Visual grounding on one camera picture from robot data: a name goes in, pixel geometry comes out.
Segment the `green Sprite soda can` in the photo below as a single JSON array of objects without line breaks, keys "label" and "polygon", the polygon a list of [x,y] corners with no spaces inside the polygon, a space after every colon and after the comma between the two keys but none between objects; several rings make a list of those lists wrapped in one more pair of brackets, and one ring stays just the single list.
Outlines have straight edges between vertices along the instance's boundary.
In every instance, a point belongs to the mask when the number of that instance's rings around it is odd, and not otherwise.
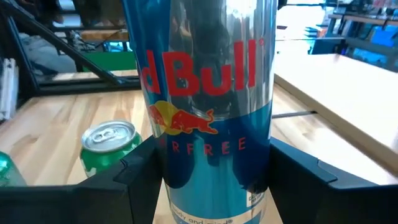
[{"label": "green Sprite soda can", "polygon": [[88,128],[81,137],[80,160],[87,177],[108,169],[142,142],[127,121],[105,121]]}]

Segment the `black frame brace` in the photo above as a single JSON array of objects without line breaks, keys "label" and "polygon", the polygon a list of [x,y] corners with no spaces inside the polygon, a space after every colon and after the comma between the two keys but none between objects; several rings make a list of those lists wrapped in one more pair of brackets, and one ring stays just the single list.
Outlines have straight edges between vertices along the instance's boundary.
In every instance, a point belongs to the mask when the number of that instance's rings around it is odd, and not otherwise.
[{"label": "black frame brace", "polygon": [[73,47],[64,42],[62,39],[58,38],[50,29],[37,22],[33,15],[29,14],[23,8],[18,6],[14,0],[0,0],[0,9],[5,9],[5,13],[7,16],[16,17],[16,19],[22,24],[26,26],[31,26],[31,28],[35,28],[36,32],[41,37],[50,42],[56,48],[65,52],[68,56],[82,64],[84,67],[88,68],[91,72],[95,73],[102,80],[105,80],[108,83],[112,83],[113,85],[121,85],[127,83],[126,79],[117,77],[113,73],[103,70],[102,68],[94,64],[91,60],[88,60],[86,57],[84,57]]}]

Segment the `tall blue silver Red Bull can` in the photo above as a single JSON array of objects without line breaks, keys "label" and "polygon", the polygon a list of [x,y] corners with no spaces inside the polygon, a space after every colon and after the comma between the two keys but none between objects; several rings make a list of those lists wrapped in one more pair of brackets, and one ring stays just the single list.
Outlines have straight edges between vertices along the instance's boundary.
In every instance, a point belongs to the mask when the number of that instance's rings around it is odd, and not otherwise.
[{"label": "tall blue silver Red Bull can", "polygon": [[278,0],[122,0],[174,220],[263,224]]}]

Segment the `person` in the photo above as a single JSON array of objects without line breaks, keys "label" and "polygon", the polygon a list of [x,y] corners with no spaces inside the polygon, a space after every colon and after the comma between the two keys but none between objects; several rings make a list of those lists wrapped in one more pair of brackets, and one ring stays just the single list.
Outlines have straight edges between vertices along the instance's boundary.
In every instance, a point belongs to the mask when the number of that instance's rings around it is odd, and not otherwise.
[{"label": "person", "polygon": [[40,36],[20,33],[19,38],[36,76],[76,72],[75,61],[67,55],[59,55],[57,49]]}]

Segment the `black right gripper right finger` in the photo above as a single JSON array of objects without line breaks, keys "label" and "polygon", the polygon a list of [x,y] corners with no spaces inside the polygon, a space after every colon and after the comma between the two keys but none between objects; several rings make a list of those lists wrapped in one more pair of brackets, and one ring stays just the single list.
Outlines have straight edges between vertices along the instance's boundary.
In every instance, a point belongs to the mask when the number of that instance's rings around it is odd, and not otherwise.
[{"label": "black right gripper right finger", "polygon": [[276,138],[270,165],[284,224],[398,224],[398,184],[377,185]]}]

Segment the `white panel stack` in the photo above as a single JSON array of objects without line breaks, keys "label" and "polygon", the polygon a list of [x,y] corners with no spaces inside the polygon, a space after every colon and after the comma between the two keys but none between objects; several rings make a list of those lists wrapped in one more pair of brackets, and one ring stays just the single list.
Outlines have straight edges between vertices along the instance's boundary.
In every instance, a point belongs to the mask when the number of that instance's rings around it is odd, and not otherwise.
[{"label": "white panel stack", "polygon": [[16,113],[19,68],[13,58],[5,58],[0,75],[0,121],[10,120]]}]

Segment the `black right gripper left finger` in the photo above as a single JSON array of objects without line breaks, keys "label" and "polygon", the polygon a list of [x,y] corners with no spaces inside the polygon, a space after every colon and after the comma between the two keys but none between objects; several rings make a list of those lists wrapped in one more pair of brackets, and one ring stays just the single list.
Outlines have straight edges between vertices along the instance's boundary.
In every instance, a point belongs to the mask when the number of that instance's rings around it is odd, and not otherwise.
[{"label": "black right gripper left finger", "polygon": [[162,174],[154,137],[79,184],[0,188],[0,224],[152,224]]}]

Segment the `green glossy bottle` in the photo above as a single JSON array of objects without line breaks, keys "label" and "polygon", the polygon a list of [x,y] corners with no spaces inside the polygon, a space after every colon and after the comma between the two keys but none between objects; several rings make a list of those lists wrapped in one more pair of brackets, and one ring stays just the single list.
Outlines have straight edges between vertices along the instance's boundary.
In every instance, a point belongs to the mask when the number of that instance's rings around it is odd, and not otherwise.
[{"label": "green glossy bottle", "polygon": [[22,187],[26,182],[8,154],[0,151],[0,187]]}]

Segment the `green box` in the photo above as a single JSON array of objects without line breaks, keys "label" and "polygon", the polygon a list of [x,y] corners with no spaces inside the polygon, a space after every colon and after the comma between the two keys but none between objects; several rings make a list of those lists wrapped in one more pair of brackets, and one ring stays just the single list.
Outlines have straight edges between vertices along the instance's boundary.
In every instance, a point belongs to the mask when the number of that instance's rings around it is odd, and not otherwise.
[{"label": "green box", "polygon": [[135,70],[137,68],[133,52],[90,52],[83,55],[104,70]]}]

